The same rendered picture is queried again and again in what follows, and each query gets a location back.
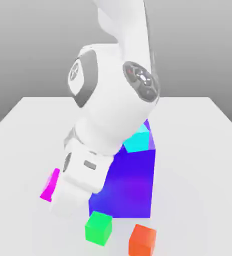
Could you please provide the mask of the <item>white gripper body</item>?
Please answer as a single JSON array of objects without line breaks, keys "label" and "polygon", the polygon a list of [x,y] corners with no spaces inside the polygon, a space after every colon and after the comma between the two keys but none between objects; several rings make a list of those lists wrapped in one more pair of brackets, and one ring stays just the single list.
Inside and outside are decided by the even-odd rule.
[{"label": "white gripper body", "polygon": [[49,210],[57,217],[71,217],[88,203],[91,195],[90,191],[69,183],[60,176],[51,196]]}]

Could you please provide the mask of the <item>small magenta cube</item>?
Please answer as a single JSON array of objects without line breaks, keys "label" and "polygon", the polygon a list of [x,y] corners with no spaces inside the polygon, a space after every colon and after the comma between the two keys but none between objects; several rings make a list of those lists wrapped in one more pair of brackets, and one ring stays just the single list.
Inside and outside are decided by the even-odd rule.
[{"label": "small magenta cube", "polygon": [[41,195],[39,196],[41,199],[51,202],[52,195],[57,185],[57,180],[60,174],[60,169],[55,168],[53,172],[49,175],[47,182],[43,188]]}]

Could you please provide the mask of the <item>small green cube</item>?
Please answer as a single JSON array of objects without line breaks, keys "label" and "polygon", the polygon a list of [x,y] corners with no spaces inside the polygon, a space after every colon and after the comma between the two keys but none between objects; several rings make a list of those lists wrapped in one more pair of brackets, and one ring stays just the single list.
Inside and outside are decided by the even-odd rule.
[{"label": "small green cube", "polygon": [[93,211],[85,224],[85,239],[94,244],[105,246],[113,228],[113,217]]}]

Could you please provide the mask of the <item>small orange cube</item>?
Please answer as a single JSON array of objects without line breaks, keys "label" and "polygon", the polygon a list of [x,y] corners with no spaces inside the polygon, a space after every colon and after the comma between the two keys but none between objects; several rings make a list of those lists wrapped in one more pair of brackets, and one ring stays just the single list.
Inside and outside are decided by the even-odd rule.
[{"label": "small orange cube", "polygon": [[157,231],[155,229],[136,224],[128,242],[129,256],[153,256]]}]

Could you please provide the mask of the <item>small cyan cube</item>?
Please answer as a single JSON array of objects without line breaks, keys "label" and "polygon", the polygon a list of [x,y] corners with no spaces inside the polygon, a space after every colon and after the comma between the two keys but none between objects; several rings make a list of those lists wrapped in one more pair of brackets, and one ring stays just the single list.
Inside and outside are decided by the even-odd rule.
[{"label": "small cyan cube", "polygon": [[123,145],[128,153],[147,151],[149,149],[150,131],[142,124],[139,129]]}]

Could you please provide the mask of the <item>large blue box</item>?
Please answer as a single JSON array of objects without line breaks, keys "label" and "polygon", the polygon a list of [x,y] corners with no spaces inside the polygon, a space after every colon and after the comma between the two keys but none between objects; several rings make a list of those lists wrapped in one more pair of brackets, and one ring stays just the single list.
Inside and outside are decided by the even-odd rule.
[{"label": "large blue box", "polygon": [[124,145],[114,156],[103,189],[88,201],[89,212],[97,211],[113,218],[149,218],[151,216],[156,148],[149,121],[149,149],[127,152]]}]

